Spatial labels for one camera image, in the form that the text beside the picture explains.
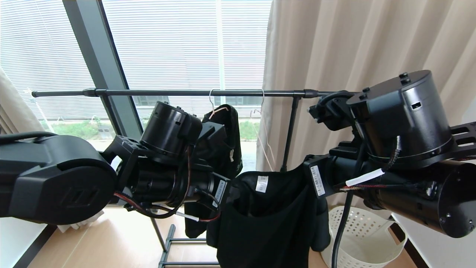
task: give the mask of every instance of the beige curtain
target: beige curtain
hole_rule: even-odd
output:
[[[475,14],[473,0],[275,0],[264,89],[360,91],[401,72],[429,69],[450,124],[459,124],[476,96]],[[352,138],[348,129],[331,132],[316,124],[307,113],[316,102],[300,102],[288,169]],[[274,170],[283,158],[290,109],[286,98],[267,98],[263,106],[260,137],[266,139],[266,125]],[[269,170],[260,148],[257,167]],[[329,203],[342,201],[332,196]]]
[[[21,98],[3,69],[0,68],[1,134],[43,131],[43,127]]]

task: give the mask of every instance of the white plastic basket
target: white plastic basket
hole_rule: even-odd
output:
[[[329,211],[330,245],[322,258],[331,267],[332,247],[342,218],[343,206]],[[351,207],[346,228],[340,241],[338,268],[380,268],[394,260],[403,250],[405,239],[397,244],[388,228],[395,222],[385,220],[372,212]]]

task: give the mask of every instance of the grass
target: grass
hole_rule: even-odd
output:
[[[144,127],[147,126],[146,122],[142,122]],[[41,121],[43,128],[49,130],[48,125],[45,121]],[[101,139],[99,134],[98,126],[102,125],[109,125],[110,129],[112,126],[110,124],[104,124],[100,121],[83,121],[78,123],[52,123],[52,127],[54,132],[59,135],[72,135],[76,137],[80,137],[85,140],[98,140]],[[253,126],[255,127],[256,131],[259,131],[259,122],[253,123],[251,121],[242,121],[239,122],[239,133],[241,140],[256,140],[257,135]]]

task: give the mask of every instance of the baseboard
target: baseboard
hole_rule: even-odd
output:
[[[403,239],[405,239],[405,233],[398,224],[392,224],[392,226],[390,226],[390,229],[392,229],[398,240],[403,241]],[[412,244],[412,241],[410,241],[410,239],[407,239],[407,242],[405,243],[405,250],[407,251],[412,261],[415,263],[416,267],[429,268],[428,264],[423,260],[420,253]]]
[[[56,225],[48,224],[35,241],[28,247],[27,251],[23,253],[13,268],[27,268],[57,228]]]

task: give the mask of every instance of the black garment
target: black garment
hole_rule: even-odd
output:
[[[267,176],[264,193],[258,176]],[[219,221],[207,229],[223,268],[307,268],[309,247],[330,242],[327,202],[317,200],[300,166],[289,172],[245,172],[232,180]]]
[[[213,167],[213,171],[226,178],[236,177],[243,168],[241,159],[241,146],[239,138],[238,112],[233,106],[228,104],[221,105],[216,110],[226,107],[228,110],[221,110],[215,113],[211,119],[211,112],[206,114],[202,120],[205,122],[214,122],[225,126],[227,138],[225,143],[229,146],[229,150],[225,150],[223,155],[206,159],[208,164]],[[233,150],[233,161],[230,159],[230,151]],[[215,179],[215,185],[218,185],[219,179]],[[210,218],[215,212],[211,212],[209,208],[199,203],[185,203],[185,214],[200,218]],[[189,238],[196,238],[207,229],[207,223],[196,222],[185,219],[185,234]]]

